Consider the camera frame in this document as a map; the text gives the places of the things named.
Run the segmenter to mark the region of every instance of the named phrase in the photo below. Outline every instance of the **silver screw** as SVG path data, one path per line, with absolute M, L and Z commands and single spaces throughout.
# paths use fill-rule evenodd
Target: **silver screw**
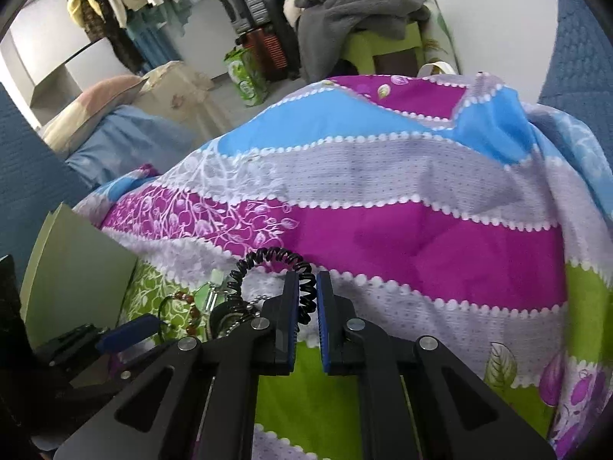
M 258 316 L 257 318 L 251 320 L 251 328 L 254 328 L 255 330 L 264 330 L 268 327 L 270 327 L 270 320 L 268 318 Z
M 364 330 L 366 328 L 366 322 L 362 318 L 351 318 L 347 320 L 347 328 L 349 330 L 353 330 L 354 332 L 359 332 L 360 330 Z
M 419 339 L 419 345 L 423 350 L 433 351 L 438 347 L 438 341 L 434 337 L 426 335 Z
M 195 337 L 187 336 L 183 337 L 179 340 L 179 342 L 177 342 L 177 347 L 179 347 L 181 351 L 189 351 L 194 349 L 197 344 L 198 341 L 195 339 Z

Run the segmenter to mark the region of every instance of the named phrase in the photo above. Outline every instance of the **blue stripe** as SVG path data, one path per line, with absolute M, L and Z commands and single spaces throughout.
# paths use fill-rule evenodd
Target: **blue stripe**
M 501 164 L 516 164 L 538 144 L 546 155 L 559 152 L 528 122 L 517 92 L 503 88 L 489 102 L 464 108 L 453 130 L 431 130 L 342 90 L 326 90 L 282 103 L 219 139 L 221 154 L 307 145 L 328 136 L 369 136 L 401 131 L 450 138 Z

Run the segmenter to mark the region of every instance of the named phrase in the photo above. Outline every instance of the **green plastic bag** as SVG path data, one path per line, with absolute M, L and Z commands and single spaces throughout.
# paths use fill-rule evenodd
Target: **green plastic bag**
M 259 105 L 266 99 L 266 79 L 249 50 L 233 48 L 226 54 L 224 64 L 245 105 Z

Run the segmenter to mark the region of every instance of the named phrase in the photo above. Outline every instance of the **pink fabric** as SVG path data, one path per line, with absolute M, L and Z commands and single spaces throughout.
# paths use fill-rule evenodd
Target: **pink fabric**
M 393 279 L 444 301 L 539 310 L 566 300 L 559 228 L 520 232 L 412 202 L 336 210 L 277 200 L 228 205 L 148 186 L 119 201 L 103 226 L 151 239 L 204 237 L 241 256 L 282 245 L 316 265 Z
M 406 76 L 338 76 L 331 79 L 382 107 L 433 118 L 450 119 L 452 110 L 466 92 L 463 87 L 443 86 Z

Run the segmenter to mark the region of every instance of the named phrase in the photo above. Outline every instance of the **colorful striped blanket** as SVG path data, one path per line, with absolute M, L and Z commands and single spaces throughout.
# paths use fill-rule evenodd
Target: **colorful striped blanket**
M 499 78 L 324 80 L 153 175 L 76 207 L 141 258 L 123 319 L 283 246 L 389 334 L 443 341 L 560 458 L 611 393 L 611 168 L 586 125 Z M 282 285 L 257 268 L 243 295 Z M 296 371 L 261 379 L 254 459 L 361 455 L 356 382 L 324 376 L 316 324 Z

